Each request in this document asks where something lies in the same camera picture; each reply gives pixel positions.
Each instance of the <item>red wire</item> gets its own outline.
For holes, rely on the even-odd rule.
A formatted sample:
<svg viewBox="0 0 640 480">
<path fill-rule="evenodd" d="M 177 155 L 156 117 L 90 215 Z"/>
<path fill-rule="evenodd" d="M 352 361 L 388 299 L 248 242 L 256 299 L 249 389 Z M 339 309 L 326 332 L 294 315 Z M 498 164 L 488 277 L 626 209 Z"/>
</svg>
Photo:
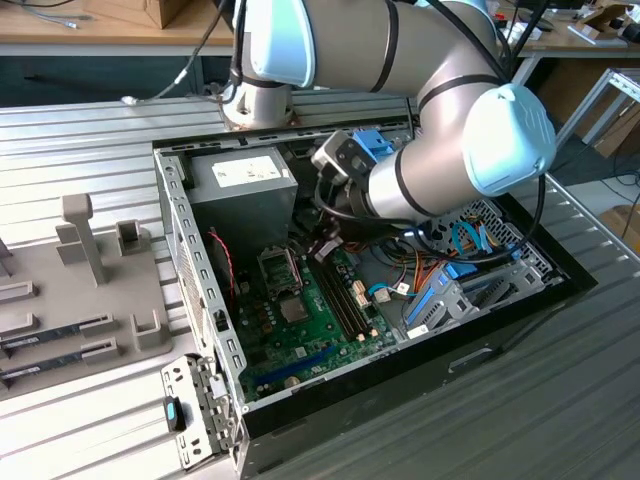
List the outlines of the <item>red wire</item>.
<svg viewBox="0 0 640 480">
<path fill-rule="evenodd" d="M 233 275 L 233 264 L 231 263 L 231 254 L 229 253 L 229 249 L 227 248 L 227 246 L 225 245 L 225 243 L 222 241 L 222 239 L 216 235 L 213 232 L 208 232 L 209 235 L 211 235 L 216 242 L 218 242 L 220 244 L 220 246 L 222 247 L 222 249 L 224 250 L 224 254 L 227 256 L 227 264 L 229 265 L 229 275 L 231 277 L 231 300 L 233 300 L 234 297 L 234 292 L 233 292 L 233 284 L 234 282 L 234 275 Z"/>
</svg>

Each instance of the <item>robotic arm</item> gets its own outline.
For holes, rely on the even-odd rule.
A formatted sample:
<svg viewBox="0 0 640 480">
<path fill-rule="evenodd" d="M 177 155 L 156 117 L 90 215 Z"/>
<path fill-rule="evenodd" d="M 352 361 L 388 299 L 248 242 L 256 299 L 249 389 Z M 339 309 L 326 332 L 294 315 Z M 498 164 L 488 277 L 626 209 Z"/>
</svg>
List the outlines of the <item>robotic arm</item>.
<svg viewBox="0 0 640 480">
<path fill-rule="evenodd" d="M 525 87 L 501 85 L 469 39 L 420 3 L 425 7 L 391 0 L 249 1 L 248 85 L 225 113 L 270 111 L 273 122 L 285 122 L 287 84 L 416 97 L 424 134 L 380 163 L 357 147 L 349 150 L 354 142 L 342 132 L 314 155 L 321 177 L 345 186 L 341 208 L 354 215 L 421 223 L 546 172 L 555 133 L 540 101 Z M 446 4 L 495 56 L 484 0 Z M 260 102 L 268 106 L 260 109 Z M 260 123 L 275 126 L 269 120 Z"/>
</svg>

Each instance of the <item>workbench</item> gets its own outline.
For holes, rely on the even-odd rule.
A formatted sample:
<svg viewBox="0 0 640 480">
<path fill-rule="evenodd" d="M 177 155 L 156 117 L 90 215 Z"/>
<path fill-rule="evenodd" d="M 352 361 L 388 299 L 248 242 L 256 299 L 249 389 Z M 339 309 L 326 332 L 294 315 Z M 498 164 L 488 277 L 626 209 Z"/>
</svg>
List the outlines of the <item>workbench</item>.
<svg viewBox="0 0 640 480">
<path fill-rule="evenodd" d="M 304 125 L 404 117 L 404 99 L 294 95 Z M 183 476 L 160 368 L 195 351 L 163 240 L 151 141 L 224 131 L 198 99 L 0 110 L 0 236 L 52 241 L 58 197 L 90 193 L 95 231 L 136 218 L 153 250 L 174 349 L 0 402 L 0 478 Z M 535 182 L 518 188 L 529 210 Z M 640 260 L 552 178 L 542 218 L 599 285 L 498 359 L 261 478 L 637 478 Z M 234 478 L 229 459 L 187 475 Z"/>
<path fill-rule="evenodd" d="M 193 0 L 164 30 L 100 15 L 72 30 L 0 3 L 0 56 L 188 56 L 213 18 L 214 9 L 210 0 Z M 82 11 L 79 1 L 49 10 L 56 14 Z M 511 19 L 513 6 L 503 2 L 499 11 Z M 544 58 L 640 58 L 638 44 L 595 47 L 567 30 L 571 22 L 556 19 L 552 23 L 554 31 L 543 33 L 540 40 L 530 40 L 520 53 L 524 61 L 515 83 L 524 84 Z M 233 35 L 221 21 L 201 55 L 230 56 L 232 45 Z"/>
<path fill-rule="evenodd" d="M 200 43 L 216 7 L 211 0 L 192 0 L 162 30 L 84 12 L 81 0 L 39 11 L 52 15 L 85 13 L 94 19 L 77 21 L 79 28 L 74 30 L 0 2 L 0 56 L 189 56 Z M 221 19 L 200 55 L 230 56 L 232 45 L 233 34 Z"/>
</svg>

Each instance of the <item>motherboard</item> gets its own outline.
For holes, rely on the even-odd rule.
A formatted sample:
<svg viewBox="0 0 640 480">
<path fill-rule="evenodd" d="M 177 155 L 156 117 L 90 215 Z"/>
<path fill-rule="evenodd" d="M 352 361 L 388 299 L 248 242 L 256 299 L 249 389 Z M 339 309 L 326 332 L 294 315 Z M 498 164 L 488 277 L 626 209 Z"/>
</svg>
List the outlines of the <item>motherboard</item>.
<svg viewBox="0 0 640 480">
<path fill-rule="evenodd" d="M 236 331 L 248 366 L 246 401 L 352 364 L 396 343 L 348 257 L 324 264 L 284 247 L 244 272 Z"/>
</svg>

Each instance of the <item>floor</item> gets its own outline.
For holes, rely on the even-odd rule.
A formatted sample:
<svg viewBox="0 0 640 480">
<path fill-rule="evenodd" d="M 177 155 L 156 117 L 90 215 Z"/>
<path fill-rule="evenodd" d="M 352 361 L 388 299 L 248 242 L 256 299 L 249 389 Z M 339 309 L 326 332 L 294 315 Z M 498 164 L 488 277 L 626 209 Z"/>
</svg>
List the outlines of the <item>floor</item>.
<svg viewBox="0 0 640 480">
<path fill-rule="evenodd" d="M 558 152 L 551 174 L 596 215 L 631 205 L 640 194 L 640 152 L 604 158 L 573 136 Z"/>
</svg>

